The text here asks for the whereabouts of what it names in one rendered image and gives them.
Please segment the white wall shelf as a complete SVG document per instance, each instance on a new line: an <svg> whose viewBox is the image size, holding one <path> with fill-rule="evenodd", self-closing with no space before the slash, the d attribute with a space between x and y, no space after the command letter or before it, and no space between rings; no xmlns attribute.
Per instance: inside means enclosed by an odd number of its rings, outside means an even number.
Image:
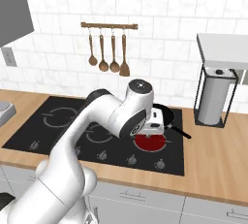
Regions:
<svg viewBox="0 0 248 224"><path fill-rule="evenodd" d="M199 33L197 43L205 67L248 70L248 35Z"/></svg>

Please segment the grey flat appliance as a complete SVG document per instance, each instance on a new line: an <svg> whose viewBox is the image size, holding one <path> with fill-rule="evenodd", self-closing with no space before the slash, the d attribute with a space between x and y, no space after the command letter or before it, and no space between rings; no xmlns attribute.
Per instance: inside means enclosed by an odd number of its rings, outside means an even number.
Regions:
<svg viewBox="0 0 248 224"><path fill-rule="evenodd" d="M13 103L0 101L0 127L6 124L16 114Z"/></svg>

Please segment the wooden utensil rail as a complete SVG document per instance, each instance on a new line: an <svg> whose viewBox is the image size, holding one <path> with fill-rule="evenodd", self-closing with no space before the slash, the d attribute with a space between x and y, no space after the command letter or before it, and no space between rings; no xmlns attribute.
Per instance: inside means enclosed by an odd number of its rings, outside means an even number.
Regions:
<svg viewBox="0 0 248 224"><path fill-rule="evenodd" d="M89 23L81 22L80 26L82 28L112 28L112 29L133 29L138 30L137 24L109 24L109 23Z"/></svg>

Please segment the black frying pan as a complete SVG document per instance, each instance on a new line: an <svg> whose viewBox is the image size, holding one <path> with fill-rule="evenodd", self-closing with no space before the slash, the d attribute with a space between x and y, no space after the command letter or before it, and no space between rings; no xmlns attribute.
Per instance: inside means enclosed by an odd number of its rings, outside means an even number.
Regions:
<svg viewBox="0 0 248 224"><path fill-rule="evenodd" d="M164 105L161 105L161 104L154 104L153 107L155 109L159 109L162 111L165 129L172 129L173 131L179 133L180 135L186 137L187 139L191 139L191 136L189 134L185 133L184 131L182 131L181 129L179 129L173 125L174 112L170 108L168 108Z"/></svg>

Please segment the long wooden spoon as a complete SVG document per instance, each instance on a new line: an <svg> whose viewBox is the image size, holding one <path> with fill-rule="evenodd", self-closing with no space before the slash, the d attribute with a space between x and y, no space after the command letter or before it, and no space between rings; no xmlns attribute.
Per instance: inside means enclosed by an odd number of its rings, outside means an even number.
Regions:
<svg viewBox="0 0 248 224"><path fill-rule="evenodd" d="M104 58L104 35L100 34L100 49L101 49L101 62L99 63L99 69L102 72L106 72L109 69L109 64L105 61Z"/></svg>

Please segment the grey cupboard door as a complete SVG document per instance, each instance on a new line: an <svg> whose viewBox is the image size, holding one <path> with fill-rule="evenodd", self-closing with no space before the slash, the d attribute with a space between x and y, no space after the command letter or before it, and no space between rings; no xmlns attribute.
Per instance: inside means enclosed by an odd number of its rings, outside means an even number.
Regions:
<svg viewBox="0 0 248 224"><path fill-rule="evenodd" d="M87 196L86 203L93 215L93 207L98 207L99 224L108 224L108 217L106 214L104 199L93 196Z"/></svg>

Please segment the black glass hob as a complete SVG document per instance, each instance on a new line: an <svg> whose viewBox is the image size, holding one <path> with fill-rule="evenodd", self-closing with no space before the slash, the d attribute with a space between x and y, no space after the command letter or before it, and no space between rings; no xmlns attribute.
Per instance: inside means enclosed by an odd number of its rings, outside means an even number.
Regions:
<svg viewBox="0 0 248 224"><path fill-rule="evenodd" d="M82 99L50 96L4 144L6 149L50 154L50 150L83 106ZM184 175L183 137L172 129L163 136L166 146L158 152L138 149L134 140L118 139L93 122L78 139L76 155L79 160L112 166L134 168L176 176ZM137 163L129 166L127 159L135 155ZM162 159L166 167L155 168Z"/></svg>

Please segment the wooden spatula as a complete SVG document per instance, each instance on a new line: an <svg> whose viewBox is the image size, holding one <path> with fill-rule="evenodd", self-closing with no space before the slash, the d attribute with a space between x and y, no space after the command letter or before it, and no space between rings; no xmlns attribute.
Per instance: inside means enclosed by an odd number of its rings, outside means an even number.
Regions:
<svg viewBox="0 0 248 224"><path fill-rule="evenodd" d="M120 66L119 75L121 77L129 77L130 68L126 61L126 34L125 33L122 34L122 52L123 52L123 61Z"/></svg>

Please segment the grey drawer front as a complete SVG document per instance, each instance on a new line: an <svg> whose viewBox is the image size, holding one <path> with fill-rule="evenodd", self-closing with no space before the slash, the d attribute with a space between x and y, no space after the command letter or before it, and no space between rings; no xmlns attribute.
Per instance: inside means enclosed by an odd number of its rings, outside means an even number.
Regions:
<svg viewBox="0 0 248 224"><path fill-rule="evenodd" d="M0 165L0 193L9 193L19 199L42 171Z"/></svg>
<svg viewBox="0 0 248 224"><path fill-rule="evenodd" d="M145 202L120 198L126 191ZM105 200L108 224L179 224L184 203L182 196L101 181L89 196Z"/></svg>
<svg viewBox="0 0 248 224"><path fill-rule="evenodd" d="M237 224L248 224L248 220L228 217L227 211L231 211L232 209L236 213L248 215L248 207L190 197L187 197L185 199L183 213L194 217L204 217L210 220L224 221Z"/></svg>

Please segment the small wooden spoon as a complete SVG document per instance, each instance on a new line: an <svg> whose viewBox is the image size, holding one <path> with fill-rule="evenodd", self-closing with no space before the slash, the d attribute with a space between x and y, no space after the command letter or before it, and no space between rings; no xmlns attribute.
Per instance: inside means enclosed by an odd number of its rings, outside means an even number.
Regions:
<svg viewBox="0 0 248 224"><path fill-rule="evenodd" d="M92 42L92 35L89 35L89 45L90 45L90 51L93 51L93 42ZM98 63L97 58L94 56L94 54L91 54L88 60L89 64L92 66L96 66Z"/></svg>

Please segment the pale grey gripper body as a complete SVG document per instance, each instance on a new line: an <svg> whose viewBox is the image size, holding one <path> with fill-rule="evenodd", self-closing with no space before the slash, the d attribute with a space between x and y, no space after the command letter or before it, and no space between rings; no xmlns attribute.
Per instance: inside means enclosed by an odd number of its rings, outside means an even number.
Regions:
<svg viewBox="0 0 248 224"><path fill-rule="evenodd" d="M152 136L152 135L163 135L164 126L158 123L145 123L139 131L140 135Z"/></svg>

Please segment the white paper towel roll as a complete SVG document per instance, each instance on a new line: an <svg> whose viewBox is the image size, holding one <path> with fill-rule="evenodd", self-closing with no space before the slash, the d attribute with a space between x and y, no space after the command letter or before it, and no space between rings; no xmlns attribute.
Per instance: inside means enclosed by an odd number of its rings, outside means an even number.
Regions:
<svg viewBox="0 0 248 224"><path fill-rule="evenodd" d="M228 69L217 68L206 68L205 71L198 120L205 125L216 125L220 121L233 73Z"/></svg>

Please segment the grey wall socket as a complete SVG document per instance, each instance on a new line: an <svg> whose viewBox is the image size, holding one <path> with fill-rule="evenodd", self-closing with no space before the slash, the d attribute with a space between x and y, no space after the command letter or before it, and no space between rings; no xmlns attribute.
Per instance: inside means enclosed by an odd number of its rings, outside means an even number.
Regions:
<svg viewBox="0 0 248 224"><path fill-rule="evenodd" d="M16 67L16 60L11 48L1 48L6 65Z"/></svg>

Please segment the wooden ladle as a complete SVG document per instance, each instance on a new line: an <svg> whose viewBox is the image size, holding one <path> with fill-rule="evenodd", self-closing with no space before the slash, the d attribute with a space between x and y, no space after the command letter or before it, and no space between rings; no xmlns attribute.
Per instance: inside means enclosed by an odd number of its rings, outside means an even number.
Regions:
<svg viewBox="0 0 248 224"><path fill-rule="evenodd" d="M112 62L109 68L112 72L117 73L120 70L119 64L115 61L115 36L114 30L111 30L111 49L112 49Z"/></svg>

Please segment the grey wall cupboard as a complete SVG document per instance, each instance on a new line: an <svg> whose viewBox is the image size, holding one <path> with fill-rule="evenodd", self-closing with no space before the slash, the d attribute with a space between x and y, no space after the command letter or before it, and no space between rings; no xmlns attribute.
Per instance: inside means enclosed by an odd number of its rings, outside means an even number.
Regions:
<svg viewBox="0 0 248 224"><path fill-rule="evenodd" d="M33 31L27 0L0 0L0 48Z"/></svg>

